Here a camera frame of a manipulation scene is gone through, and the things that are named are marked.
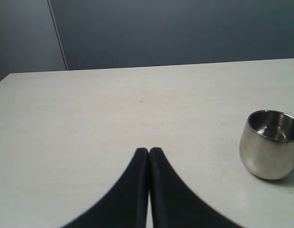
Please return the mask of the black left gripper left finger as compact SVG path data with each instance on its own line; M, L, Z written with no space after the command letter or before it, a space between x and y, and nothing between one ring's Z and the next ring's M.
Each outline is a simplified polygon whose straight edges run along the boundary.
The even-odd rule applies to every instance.
M136 149L112 188L66 228L144 228L149 196L149 153Z

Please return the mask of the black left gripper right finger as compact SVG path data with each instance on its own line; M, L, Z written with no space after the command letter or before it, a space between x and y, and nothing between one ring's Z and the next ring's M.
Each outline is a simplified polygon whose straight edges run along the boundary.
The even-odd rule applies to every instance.
M240 227L201 200L178 176L161 148L152 148L149 159L155 228Z

